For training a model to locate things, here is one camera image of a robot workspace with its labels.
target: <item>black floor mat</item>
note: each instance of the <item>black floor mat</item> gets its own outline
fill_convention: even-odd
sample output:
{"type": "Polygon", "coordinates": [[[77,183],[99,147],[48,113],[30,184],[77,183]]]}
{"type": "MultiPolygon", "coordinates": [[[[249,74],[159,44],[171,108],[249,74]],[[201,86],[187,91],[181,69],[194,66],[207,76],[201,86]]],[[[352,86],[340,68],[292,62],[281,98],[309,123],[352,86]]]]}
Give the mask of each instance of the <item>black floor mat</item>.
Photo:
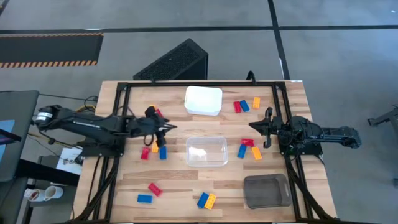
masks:
{"type": "Polygon", "coordinates": [[[96,65],[104,34],[0,35],[0,68],[96,65]]]}

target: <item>gray plastic tray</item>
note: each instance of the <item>gray plastic tray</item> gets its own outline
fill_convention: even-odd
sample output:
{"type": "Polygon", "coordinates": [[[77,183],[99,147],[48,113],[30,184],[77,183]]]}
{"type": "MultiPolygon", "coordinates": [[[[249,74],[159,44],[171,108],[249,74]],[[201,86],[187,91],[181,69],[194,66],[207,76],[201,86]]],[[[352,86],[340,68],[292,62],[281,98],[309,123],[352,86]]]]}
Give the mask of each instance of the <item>gray plastic tray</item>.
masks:
{"type": "Polygon", "coordinates": [[[283,174],[247,176],[243,180],[244,196],[249,208],[289,206],[289,185],[283,174]]]}

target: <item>gray floor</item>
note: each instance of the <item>gray floor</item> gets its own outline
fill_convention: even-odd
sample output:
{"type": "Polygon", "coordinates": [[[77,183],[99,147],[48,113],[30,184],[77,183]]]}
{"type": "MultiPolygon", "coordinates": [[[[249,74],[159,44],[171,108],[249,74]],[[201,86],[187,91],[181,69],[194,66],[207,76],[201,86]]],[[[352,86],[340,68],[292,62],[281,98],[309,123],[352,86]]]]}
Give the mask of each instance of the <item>gray floor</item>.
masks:
{"type": "MultiPolygon", "coordinates": [[[[278,0],[275,8],[283,26],[398,24],[394,0],[278,0]]],[[[0,29],[271,24],[266,0],[10,0],[0,17],[0,29]]],[[[353,126],[363,139],[357,150],[323,146],[333,200],[344,220],[398,220],[398,189],[392,186],[398,175],[398,139],[389,124],[370,128],[366,121],[398,103],[397,36],[397,30],[282,32],[290,76],[304,81],[314,121],[353,126]]],[[[282,78],[270,31],[106,34],[97,66],[1,69],[0,90],[97,95],[103,80],[131,79],[188,37],[209,52],[210,79],[242,79],[248,70],[257,79],[282,78]]],[[[41,96],[37,107],[51,104],[77,108],[81,102],[41,96]]],[[[80,140],[64,131],[52,134],[65,141],[80,140]]],[[[28,141],[22,156],[35,161],[44,154],[50,153],[28,141]]],[[[32,223],[65,221],[69,212],[69,206],[36,209],[32,223]]]]}

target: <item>wooden tabletop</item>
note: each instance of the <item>wooden tabletop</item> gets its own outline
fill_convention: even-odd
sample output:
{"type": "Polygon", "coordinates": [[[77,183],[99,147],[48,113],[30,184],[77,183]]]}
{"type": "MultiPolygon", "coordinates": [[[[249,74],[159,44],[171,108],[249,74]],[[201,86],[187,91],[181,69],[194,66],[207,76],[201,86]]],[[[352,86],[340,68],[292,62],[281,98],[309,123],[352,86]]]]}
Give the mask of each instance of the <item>wooden tabletop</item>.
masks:
{"type": "MultiPolygon", "coordinates": [[[[116,85],[120,81],[105,81],[99,93],[96,114],[112,113],[116,85]]],[[[302,82],[286,81],[289,103],[293,115],[311,119],[311,112],[302,82]]],[[[248,208],[244,201],[243,179],[249,175],[284,174],[287,177],[283,157],[279,154],[277,139],[273,145],[262,148],[264,137],[248,126],[248,122],[264,118],[268,106],[274,107],[270,87],[221,87],[223,106],[218,116],[188,114],[184,107],[187,87],[134,87],[129,98],[129,107],[136,116],[144,116],[145,109],[154,104],[162,114],[177,125],[169,131],[167,160],[161,161],[159,154],[150,153],[149,160],[141,159],[143,138],[128,139],[125,153],[120,160],[111,222],[289,222],[294,221],[293,206],[248,208]],[[261,98],[261,107],[252,109],[255,96],[261,98]],[[246,100],[250,112],[236,114],[233,101],[246,100]],[[192,136],[224,136],[228,142],[228,163],[223,167],[195,168],[186,162],[187,138],[192,136]],[[248,149],[244,159],[237,157],[241,138],[254,139],[259,146],[262,160],[255,161],[248,149]],[[164,192],[154,196],[152,204],[137,203],[138,194],[151,194],[148,185],[154,182],[164,192]],[[212,210],[199,209],[197,201],[202,192],[217,196],[212,210]]],[[[84,161],[77,188],[74,209],[76,214],[86,206],[88,191],[97,158],[84,161]]],[[[328,179],[323,164],[314,156],[302,156],[309,191],[332,216],[336,215],[328,179]]],[[[94,195],[98,186],[100,168],[97,171],[94,195]]],[[[302,195],[297,189],[302,216],[305,209],[302,195]]],[[[104,216],[106,199],[103,197],[100,217],[104,216]]]]}

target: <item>transparent box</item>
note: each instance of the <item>transparent box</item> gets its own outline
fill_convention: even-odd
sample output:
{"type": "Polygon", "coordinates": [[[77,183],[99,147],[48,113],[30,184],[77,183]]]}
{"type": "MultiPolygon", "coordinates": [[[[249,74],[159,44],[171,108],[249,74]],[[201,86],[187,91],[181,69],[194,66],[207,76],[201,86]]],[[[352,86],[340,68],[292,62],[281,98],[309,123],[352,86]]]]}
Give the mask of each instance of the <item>transparent box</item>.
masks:
{"type": "Polygon", "coordinates": [[[192,167],[220,167],[228,162],[226,138],[190,137],[187,139],[187,164],[192,167]]]}

